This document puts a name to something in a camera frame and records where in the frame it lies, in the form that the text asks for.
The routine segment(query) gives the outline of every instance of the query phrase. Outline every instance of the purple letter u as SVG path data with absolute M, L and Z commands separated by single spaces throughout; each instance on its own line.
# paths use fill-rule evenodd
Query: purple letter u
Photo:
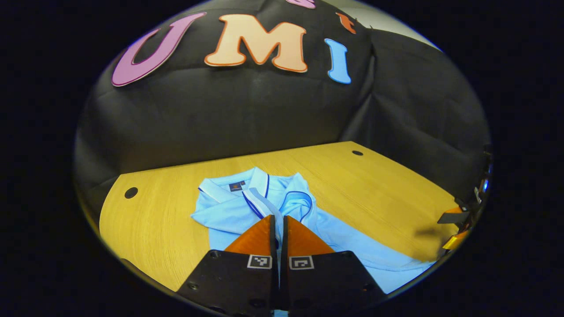
M 189 15 L 170 24 L 172 29 L 162 40 L 153 55 L 140 63 L 134 64 L 133 60 L 139 49 L 145 44 L 145 41 L 155 35 L 160 29 L 156 29 L 138 39 L 127 49 L 119 63 L 117 63 L 116 69 L 113 71 L 112 84 L 121 87 L 149 75 L 172 55 L 190 24 L 204 15 L 206 15 L 206 12 Z

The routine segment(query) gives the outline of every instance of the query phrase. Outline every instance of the blue letter i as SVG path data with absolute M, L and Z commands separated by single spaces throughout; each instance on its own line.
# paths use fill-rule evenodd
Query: blue letter i
M 349 77 L 347 71 L 347 59 L 345 56 L 347 48 L 345 45 L 330 38 L 326 38 L 325 43 L 329 45 L 329 49 L 331 50 L 332 65 L 331 70 L 327 72 L 329 78 L 340 83 L 351 83 L 351 78 Z

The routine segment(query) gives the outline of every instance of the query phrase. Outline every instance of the clothing label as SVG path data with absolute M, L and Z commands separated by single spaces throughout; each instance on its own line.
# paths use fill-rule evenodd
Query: clothing label
M 230 189 L 232 192 L 240 191 L 240 190 L 243 189 L 243 185 L 244 185 L 244 184 L 245 184 L 245 181 L 244 181 L 244 180 L 242 180 L 241 182 L 236 182 L 236 183 L 233 183 L 233 184 L 229 184 L 229 189 Z

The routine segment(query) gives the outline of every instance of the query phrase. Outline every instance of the peach letter m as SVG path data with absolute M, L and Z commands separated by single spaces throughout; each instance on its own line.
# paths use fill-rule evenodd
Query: peach letter m
M 228 14 L 219 17 L 225 22 L 215 52 L 205 57 L 210 66 L 236 66 L 246 61 L 239 51 L 241 41 L 245 42 L 254 62 L 262 65 L 278 47 L 278 55 L 272 59 L 274 66 L 286 71 L 305 73 L 307 65 L 303 60 L 302 37 L 306 29 L 288 22 L 278 24 L 266 32 L 256 17 L 246 14 Z

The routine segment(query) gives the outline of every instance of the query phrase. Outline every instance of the black cloth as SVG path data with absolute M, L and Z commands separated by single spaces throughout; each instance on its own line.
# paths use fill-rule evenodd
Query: black cloth
M 471 87 L 437 49 L 360 23 L 352 34 L 336 15 L 344 12 L 322 1 L 314 10 L 276 0 L 209 1 L 147 30 L 161 28 L 135 62 L 158 48 L 172 22 L 198 12 L 207 14 L 150 75 L 114 87 L 123 50 L 92 89 L 78 124 L 74 175 L 94 219 L 123 173 L 339 140 L 367 146 L 457 197 L 475 186 L 480 149 L 489 142 L 486 120 Z M 283 71 L 271 58 L 257 65 L 243 44 L 243 65 L 206 65 L 225 14 L 254 15 L 267 31 L 281 22 L 304 27 L 308 71 Z M 325 38 L 347 47 L 351 84 L 328 77 Z

